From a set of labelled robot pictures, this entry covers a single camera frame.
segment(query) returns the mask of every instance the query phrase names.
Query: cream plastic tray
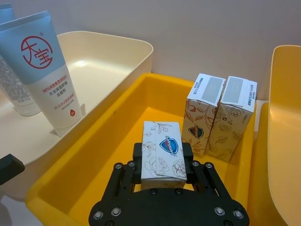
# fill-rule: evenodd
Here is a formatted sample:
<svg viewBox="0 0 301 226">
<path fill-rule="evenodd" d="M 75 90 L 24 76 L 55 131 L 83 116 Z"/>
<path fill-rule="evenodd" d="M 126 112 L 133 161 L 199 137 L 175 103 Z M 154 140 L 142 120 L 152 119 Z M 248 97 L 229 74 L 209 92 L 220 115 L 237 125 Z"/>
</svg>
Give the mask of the cream plastic tray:
<svg viewBox="0 0 301 226">
<path fill-rule="evenodd" d="M 24 198 L 94 119 L 140 74 L 151 71 L 153 48 L 147 42 L 95 32 L 68 32 L 58 39 L 84 118 L 59 138 L 43 113 L 20 116 L 0 93 L 0 158 L 11 153 L 25 165 L 23 173 L 0 186 L 15 198 Z"/>
</svg>

